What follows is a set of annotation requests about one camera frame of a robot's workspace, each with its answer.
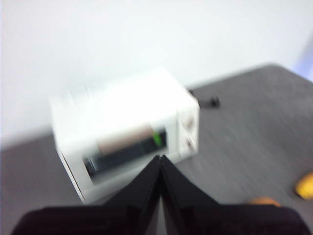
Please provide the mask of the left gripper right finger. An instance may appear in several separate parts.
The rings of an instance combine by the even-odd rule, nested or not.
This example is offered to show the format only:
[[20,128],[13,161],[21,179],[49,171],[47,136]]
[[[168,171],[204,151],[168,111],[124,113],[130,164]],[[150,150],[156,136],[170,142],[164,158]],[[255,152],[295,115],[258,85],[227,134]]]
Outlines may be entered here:
[[220,204],[161,157],[166,215],[181,235],[308,235],[298,212],[287,207]]

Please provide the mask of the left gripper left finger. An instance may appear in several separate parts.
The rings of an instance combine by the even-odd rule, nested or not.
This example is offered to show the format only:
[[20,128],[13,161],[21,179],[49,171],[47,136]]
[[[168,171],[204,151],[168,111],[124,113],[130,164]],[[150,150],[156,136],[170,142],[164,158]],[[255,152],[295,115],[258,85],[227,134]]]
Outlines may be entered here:
[[47,207],[21,217],[14,235],[142,235],[158,204],[161,157],[154,157],[102,205]]

